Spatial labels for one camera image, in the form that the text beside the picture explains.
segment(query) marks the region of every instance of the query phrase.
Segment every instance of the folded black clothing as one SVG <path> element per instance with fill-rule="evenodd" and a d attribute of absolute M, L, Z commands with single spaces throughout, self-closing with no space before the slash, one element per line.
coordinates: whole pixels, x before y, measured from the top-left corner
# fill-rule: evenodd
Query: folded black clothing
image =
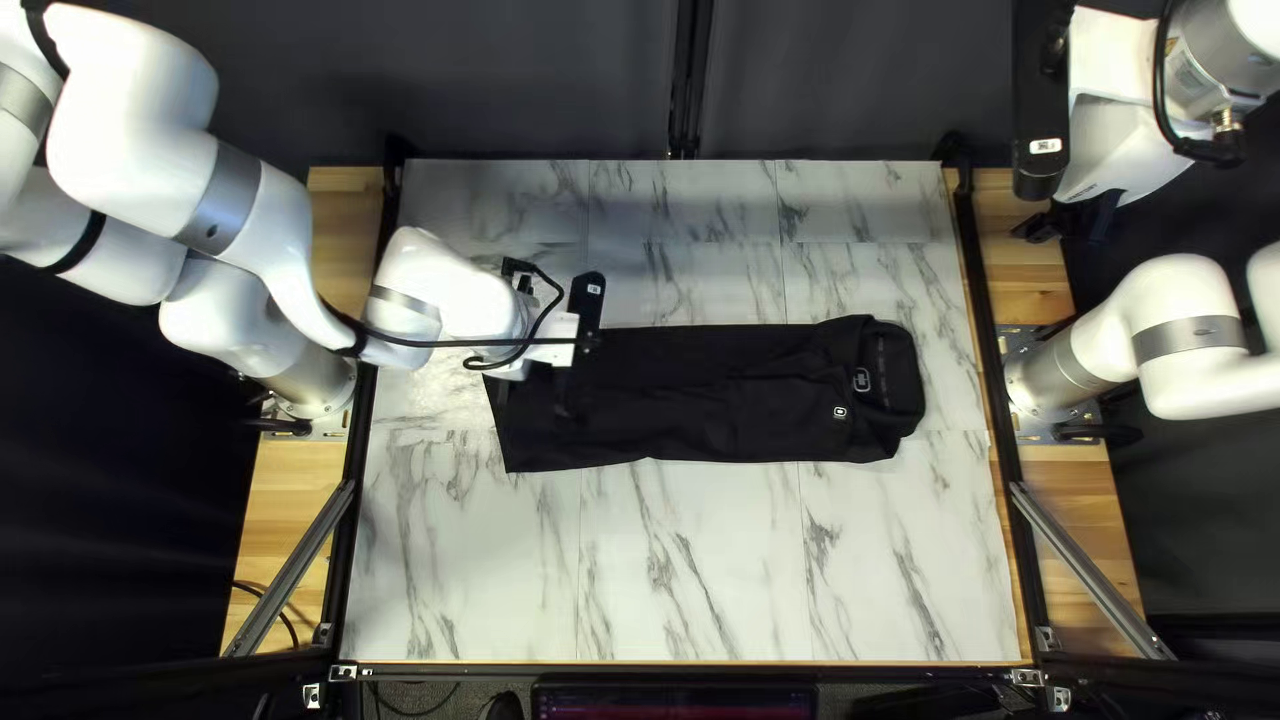
<path fill-rule="evenodd" d="M 870 315 L 613 328 L 600 340 L 572 368 L 485 378 L 508 473 L 643 457 L 872 462 L 924 415 L 910 333 Z"/>

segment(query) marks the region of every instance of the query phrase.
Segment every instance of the black cable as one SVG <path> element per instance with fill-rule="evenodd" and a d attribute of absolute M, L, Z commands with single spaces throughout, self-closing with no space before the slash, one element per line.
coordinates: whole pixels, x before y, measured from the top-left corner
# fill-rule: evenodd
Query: black cable
<path fill-rule="evenodd" d="M 45 56 L 49 67 L 58 73 L 58 77 L 67 79 L 72 70 L 67 67 L 63 56 L 58 54 L 58 44 L 54 42 L 52 37 L 49 37 L 49 29 L 45 28 L 45 10 L 47 8 L 49 0 L 22 0 L 22 9 L 27 12 L 27 29 L 31 31 L 31 38 L 36 41 L 36 47 L 40 49 L 40 54 Z"/>
<path fill-rule="evenodd" d="M 430 714 L 435 712 L 436 710 L 444 707 L 444 703 L 449 702 L 449 698 L 453 697 L 453 693 L 458 692 L 460 687 L 462 687 L 462 683 L 453 683 L 453 688 L 451 688 L 449 692 L 444 696 L 444 700 L 442 700 L 440 702 L 433 705 L 431 707 L 428 707 L 426 710 L 419 710 L 419 711 L 410 712 L 408 710 L 401 710 L 399 707 L 396 707 L 390 702 L 383 700 L 383 694 L 378 691 L 378 683 L 370 683 L 369 684 L 370 692 L 374 693 L 374 700 L 378 701 L 378 705 L 375 707 L 385 707 L 387 710 L 390 710 L 392 712 L 394 712 L 397 715 L 401 715 L 401 716 L 404 716 L 404 717 L 426 717 L 428 715 L 430 715 Z"/>
<path fill-rule="evenodd" d="M 1165 65 L 1167 60 L 1165 46 L 1169 44 L 1169 26 L 1178 4 L 1179 0 L 1165 0 L 1160 20 L 1156 23 L 1156 46 L 1151 58 L 1151 109 L 1156 115 L 1156 127 L 1160 128 L 1160 135 L 1165 137 L 1175 154 L 1222 169 L 1235 168 L 1244 161 L 1244 136 L 1240 131 L 1215 133 L 1212 141 L 1196 140 L 1178 135 L 1172 123 L 1169 122 L 1169 104 L 1165 99 Z"/>
<path fill-rule="evenodd" d="M 241 580 L 232 580 L 232 587 L 236 589 L 244 591 L 248 594 L 256 596 L 259 600 L 262 600 L 262 591 L 255 588 L 253 585 L 250 585 Z M 293 623 L 289 623 L 289 619 L 284 616 L 283 610 L 280 611 L 280 621 L 284 623 L 284 628 L 289 630 L 289 637 L 293 638 L 293 650 L 300 650 L 302 644 L 298 642 L 298 633 L 297 630 L 293 629 Z"/>
<path fill-rule="evenodd" d="M 534 273 L 536 273 L 538 277 L 543 282 L 545 282 L 547 284 L 549 284 L 553 288 L 556 288 L 556 300 L 552 300 L 547 305 L 547 307 L 543 309 L 543 311 L 538 315 L 538 319 L 534 320 L 532 327 L 529 329 L 529 334 L 525 336 L 524 338 L 518 338 L 518 340 L 517 338 L 511 338 L 511 340 L 410 340 L 407 337 L 397 337 L 397 336 L 393 336 L 393 334 L 387 334 L 387 333 L 384 333 L 381 331 L 376 331 L 376 329 L 370 328 L 367 325 L 365 327 L 365 333 L 369 334 L 369 337 L 380 340 L 383 342 L 389 342 L 392 345 L 401 345 L 401 346 L 404 346 L 404 347 L 516 347 L 515 352 L 512 352 L 507 357 L 503 357 L 502 360 L 498 360 L 495 363 L 480 364 L 477 361 L 484 360 L 484 357 L 481 357 L 479 355 L 467 357 L 466 360 L 462 361 L 462 366 L 466 368 L 466 369 L 468 369 L 468 370 L 494 370 L 497 368 L 502 368 L 504 365 L 509 365 L 509 364 L 515 363 L 516 360 L 518 360 L 529 350 L 529 347 L 534 346 L 534 345 L 577 345 L 577 342 L 579 342 L 577 338 L 572 338 L 572 337 L 545 337 L 545 338 L 536 337 L 538 336 L 538 328 L 541 327 L 543 320 L 545 320 L 547 316 L 550 314 L 550 311 L 553 309 L 556 309 L 557 305 L 559 305 L 561 300 L 564 299 L 564 288 L 561 287 L 559 283 L 557 283 L 556 281 L 553 281 L 538 265 L 530 264 L 529 269 L 532 270 Z"/>
<path fill-rule="evenodd" d="M 1160 135 L 1165 136 L 1176 151 L 1183 140 L 1169 122 L 1169 109 L 1165 104 L 1165 45 L 1169 44 L 1169 23 L 1174 17 L 1175 0 L 1165 0 L 1165 6 L 1160 10 L 1160 22 L 1156 23 L 1156 47 L 1151 56 L 1151 106 L 1156 111 L 1156 127 Z"/>
<path fill-rule="evenodd" d="M 311 420 L 284 420 L 280 418 L 248 418 L 241 420 L 264 433 L 293 433 L 297 437 L 311 434 Z"/>
<path fill-rule="evenodd" d="M 534 327 L 529 328 L 529 334 L 525 337 L 525 341 L 520 345 L 520 347 L 516 348 L 515 352 L 512 352 L 507 357 L 503 357 L 502 360 L 489 364 L 479 363 L 480 360 L 484 360 L 484 357 L 474 355 L 462 361 L 462 366 L 466 368 L 467 370 L 495 370 L 498 368 L 509 365 L 516 360 L 518 360 L 520 356 L 529 350 L 529 346 L 535 342 L 534 338 L 538 337 L 538 328 L 541 327 L 543 320 L 547 319 L 547 315 L 550 314 L 553 307 L 559 305 L 561 300 L 564 300 L 563 287 L 561 287 L 556 281 L 553 281 L 550 275 L 544 273 L 543 269 L 539 268 L 538 265 L 531 265 L 531 268 L 535 273 L 538 273 L 538 277 L 541 278 L 544 283 L 556 288 L 556 300 L 552 300 L 550 302 L 547 304 L 547 307 L 543 309 L 541 314 L 538 315 L 538 319 L 534 320 Z"/>
<path fill-rule="evenodd" d="M 273 700 L 271 693 L 262 693 L 262 697 L 257 698 L 257 707 L 253 708 L 253 717 L 251 720 L 270 717 Z"/>

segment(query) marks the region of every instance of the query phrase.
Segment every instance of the marble tile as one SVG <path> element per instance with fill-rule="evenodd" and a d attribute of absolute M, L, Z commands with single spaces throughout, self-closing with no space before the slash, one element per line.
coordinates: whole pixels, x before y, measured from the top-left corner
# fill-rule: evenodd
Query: marble tile
<path fill-rule="evenodd" d="M 782 249 L 750 242 L 588 241 L 603 327 L 785 323 Z"/>
<path fill-rule="evenodd" d="M 399 224 L 467 255 L 580 243 L 588 168 L 586 160 L 410 160 Z"/>
<path fill-rule="evenodd" d="M 791 323 L 869 313 L 911 332 L 924 382 L 920 429 L 986 429 L 954 243 L 788 243 L 782 268 Z"/>
<path fill-rule="evenodd" d="M 783 242 L 955 242 L 938 163 L 777 163 Z"/>
<path fill-rule="evenodd" d="M 1018 660 L 986 433 L 799 473 L 815 660 Z"/>
<path fill-rule="evenodd" d="M 641 242 L 778 242 L 773 160 L 591 163 L 589 233 Z"/>
<path fill-rule="evenodd" d="M 581 660 L 808 660 L 794 464 L 584 470 Z"/>
<path fill-rule="evenodd" d="M 786 322 L 772 161 L 591 163 L 605 327 Z"/>
<path fill-rule="evenodd" d="M 572 660 L 580 484 L 506 474 L 489 432 L 375 429 L 343 656 Z"/>
<path fill-rule="evenodd" d="M 484 378 L 462 366 L 472 355 L 470 348 L 442 347 L 417 370 L 379 370 L 374 428 L 492 430 Z"/>

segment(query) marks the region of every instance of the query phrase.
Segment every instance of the label sticker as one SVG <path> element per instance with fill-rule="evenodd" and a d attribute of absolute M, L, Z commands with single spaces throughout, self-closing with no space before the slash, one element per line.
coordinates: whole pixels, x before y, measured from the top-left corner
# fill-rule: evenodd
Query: label sticker
<path fill-rule="evenodd" d="M 1044 155 L 1046 152 L 1061 152 L 1062 138 L 1046 137 L 1044 140 L 1033 140 L 1030 150 L 1032 155 Z"/>

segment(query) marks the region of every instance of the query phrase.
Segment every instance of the wooden tabletop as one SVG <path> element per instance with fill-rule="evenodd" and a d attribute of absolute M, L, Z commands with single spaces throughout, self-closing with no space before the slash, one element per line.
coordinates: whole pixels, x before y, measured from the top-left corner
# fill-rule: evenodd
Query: wooden tabletop
<path fill-rule="evenodd" d="M 947 170 L 955 184 L 955 173 Z M 379 168 L 312 168 L 307 179 L 312 197 L 315 247 L 312 272 L 320 293 L 338 309 L 357 315 L 364 306 L 374 269 L 381 172 Z M 975 205 L 987 275 L 998 324 L 1048 324 L 1071 315 L 1074 306 L 1062 255 L 1056 243 L 1029 245 L 1007 237 L 1007 229 L 1039 210 L 1011 191 L 1007 169 L 980 169 L 975 177 Z M 248 512 L 241 541 L 237 579 L 265 587 L 302 537 L 342 475 L 346 445 L 334 442 L 264 441 L 259 447 Z M 1120 505 L 1105 446 L 1024 446 L 1023 473 L 1037 498 L 1068 528 L 1120 592 L 1142 609 Z M 992 461 L 996 492 L 1004 493 L 998 468 Z M 1005 544 L 1012 559 L 1004 501 L 997 503 Z M 1066 650 L 1132 655 L 1128 643 L 1097 610 L 1083 585 L 1038 543 L 1050 620 Z M 285 615 L 303 644 L 320 615 L 328 550 L 321 551 L 291 598 Z M 1018 568 L 1012 587 L 1015 606 Z M 233 592 L 224 629 L 224 646 L 252 609 L 253 598 Z M 1019 639 L 1030 657 L 1027 628 L 1019 614 Z M 261 652 L 292 647 L 288 633 L 275 623 Z"/>

